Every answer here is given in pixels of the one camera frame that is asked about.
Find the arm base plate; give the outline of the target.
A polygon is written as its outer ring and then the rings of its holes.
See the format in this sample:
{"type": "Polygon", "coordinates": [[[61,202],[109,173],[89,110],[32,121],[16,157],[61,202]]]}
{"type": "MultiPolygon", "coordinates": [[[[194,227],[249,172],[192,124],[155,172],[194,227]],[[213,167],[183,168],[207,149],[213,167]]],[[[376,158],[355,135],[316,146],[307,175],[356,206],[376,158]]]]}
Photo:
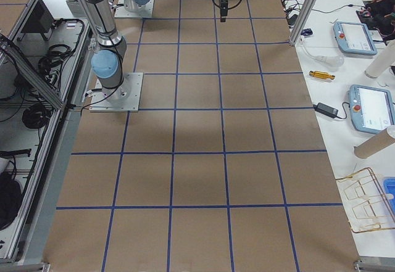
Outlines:
{"type": "Polygon", "coordinates": [[[115,6],[114,17],[116,19],[151,19],[154,10],[154,0],[150,0],[145,5],[138,5],[134,1],[131,6],[124,6],[124,0],[118,0],[115,6]]]}
{"type": "Polygon", "coordinates": [[[143,73],[125,73],[122,85],[112,94],[109,89],[95,92],[90,112],[137,112],[143,85],[143,73]]]}

